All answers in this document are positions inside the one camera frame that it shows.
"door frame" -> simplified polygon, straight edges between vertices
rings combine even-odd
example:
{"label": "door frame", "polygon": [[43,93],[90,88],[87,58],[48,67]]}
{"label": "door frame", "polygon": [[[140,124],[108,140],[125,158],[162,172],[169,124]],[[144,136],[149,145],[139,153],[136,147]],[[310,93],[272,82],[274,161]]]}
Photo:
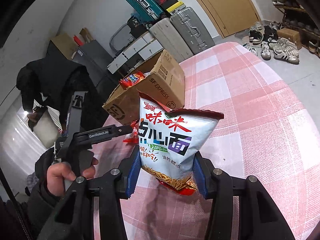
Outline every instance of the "door frame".
{"label": "door frame", "polygon": [[[215,20],[215,19],[220,19],[219,15],[217,14],[217,12],[215,10],[213,12],[210,12],[209,9],[206,7],[206,5],[203,3],[202,0],[197,0],[197,2],[200,4],[202,9],[205,11],[207,16],[209,17],[209,19],[213,23],[214,27],[216,28],[217,32],[221,35],[222,38],[225,38],[225,36],[223,35],[222,31],[220,30],[220,27],[219,27],[218,23]],[[254,6],[252,0],[249,0],[249,2],[250,2],[251,7],[253,8],[255,14],[258,17],[258,20],[261,21],[260,15],[259,15],[256,7]]]}

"metal screw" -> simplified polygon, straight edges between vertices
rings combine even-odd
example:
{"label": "metal screw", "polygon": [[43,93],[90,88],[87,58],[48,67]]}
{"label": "metal screw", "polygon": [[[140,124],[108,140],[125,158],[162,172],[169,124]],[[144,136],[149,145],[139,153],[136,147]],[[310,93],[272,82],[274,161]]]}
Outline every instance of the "metal screw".
{"label": "metal screw", "polygon": [[112,170],[110,171],[110,173],[111,173],[112,175],[118,175],[118,174],[120,173],[120,171],[119,171],[118,169],[112,169]]}
{"label": "metal screw", "polygon": [[249,180],[251,181],[251,182],[257,182],[257,177],[255,177],[255,176],[249,176]]}
{"label": "metal screw", "polygon": [[220,175],[220,174],[222,174],[222,170],[221,169],[214,169],[213,173],[216,175]]}
{"label": "metal screw", "polygon": [[82,182],[84,182],[84,177],[80,176],[80,177],[76,178],[76,182],[77,182],[77,183],[82,183]]}

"gray floor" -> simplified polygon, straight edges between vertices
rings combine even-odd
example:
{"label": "gray floor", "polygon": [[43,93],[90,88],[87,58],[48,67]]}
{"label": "gray floor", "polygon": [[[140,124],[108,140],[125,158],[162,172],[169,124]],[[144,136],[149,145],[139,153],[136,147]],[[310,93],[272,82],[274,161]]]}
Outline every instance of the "gray floor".
{"label": "gray floor", "polygon": [[[243,42],[235,35],[224,38],[219,43],[234,41],[241,45]],[[260,46],[255,46],[260,56]],[[294,91],[299,100],[304,104],[309,114],[313,118],[318,130],[320,131],[320,58],[311,54],[307,49],[299,50],[300,64],[293,65],[281,60],[272,58],[267,63]]]}

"pink checkered tablecloth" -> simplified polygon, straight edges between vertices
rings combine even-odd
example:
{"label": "pink checkered tablecloth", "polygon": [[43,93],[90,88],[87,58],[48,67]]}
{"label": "pink checkered tablecloth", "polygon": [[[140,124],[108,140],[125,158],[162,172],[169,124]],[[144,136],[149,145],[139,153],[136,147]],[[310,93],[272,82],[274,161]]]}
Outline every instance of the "pink checkered tablecloth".
{"label": "pink checkered tablecloth", "polygon": [[[295,238],[306,239],[320,219],[320,135],[303,104],[266,63],[238,43],[217,45],[180,65],[186,75],[185,108],[225,114],[200,150],[202,156],[230,176],[257,176]],[[112,117],[109,124],[120,125]],[[130,155],[132,146],[122,140],[94,147],[100,160],[97,176]],[[190,240],[204,238],[211,201],[198,192],[178,195],[141,170],[134,194],[121,206],[129,240]],[[96,212],[96,240],[99,235]]]}

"gray suitcase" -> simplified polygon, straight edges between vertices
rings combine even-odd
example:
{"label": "gray suitcase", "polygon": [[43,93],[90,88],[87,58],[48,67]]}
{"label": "gray suitcase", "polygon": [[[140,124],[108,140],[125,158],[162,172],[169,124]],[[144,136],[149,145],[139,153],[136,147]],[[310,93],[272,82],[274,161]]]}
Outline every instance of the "gray suitcase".
{"label": "gray suitcase", "polygon": [[192,51],[173,27],[169,18],[157,22],[150,28],[150,32],[178,63],[193,56]]}
{"label": "gray suitcase", "polygon": [[215,45],[207,28],[191,7],[176,12],[170,17],[170,21],[193,54],[198,54]]}

